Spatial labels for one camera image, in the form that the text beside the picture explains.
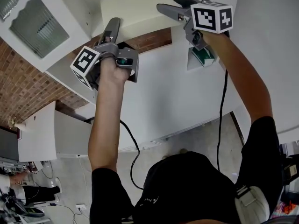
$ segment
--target power outlet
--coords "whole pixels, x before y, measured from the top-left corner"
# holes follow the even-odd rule
[[[76,208],[79,210],[79,208],[81,209],[81,210],[86,210],[86,206],[85,206],[85,204],[77,204],[76,205]]]

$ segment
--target black t-shirt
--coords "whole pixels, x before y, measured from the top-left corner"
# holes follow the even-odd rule
[[[168,157],[148,172],[136,206],[118,174],[107,168],[92,173],[93,203],[90,223],[121,224],[132,216],[135,224],[179,224],[201,219],[240,222],[235,208],[236,189],[257,186],[273,212],[282,189],[282,169],[275,123],[256,120],[242,149],[242,164],[235,184],[218,172],[202,154],[188,152]]]

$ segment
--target white cube with black markers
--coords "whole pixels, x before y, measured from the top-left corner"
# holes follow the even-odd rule
[[[71,64],[71,69],[78,80],[91,90],[93,89],[89,84],[86,75],[98,60],[99,55],[99,52],[84,46]]]
[[[219,2],[191,5],[195,29],[222,33],[233,28],[233,6]]]

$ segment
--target person in white shirt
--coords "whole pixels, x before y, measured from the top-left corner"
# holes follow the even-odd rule
[[[28,205],[30,203],[54,201],[55,194],[62,192],[61,183],[58,178],[55,178],[57,186],[53,188],[19,185],[18,183],[22,181],[27,174],[28,173],[26,171],[18,173],[14,176],[0,174],[0,190],[2,194],[8,194],[10,189],[12,189],[14,191],[15,197],[19,200],[22,200],[25,205]],[[0,210],[4,210],[4,208],[4,202],[0,200]]]

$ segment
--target black pants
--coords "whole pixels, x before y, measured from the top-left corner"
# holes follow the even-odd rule
[[[59,193],[59,187],[53,188],[45,188],[45,187],[31,187],[31,186],[23,186],[25,197],[26,197],[26,205],[29,203],[39,203],[39,202],[47,202],[54,201],[54,194]]]

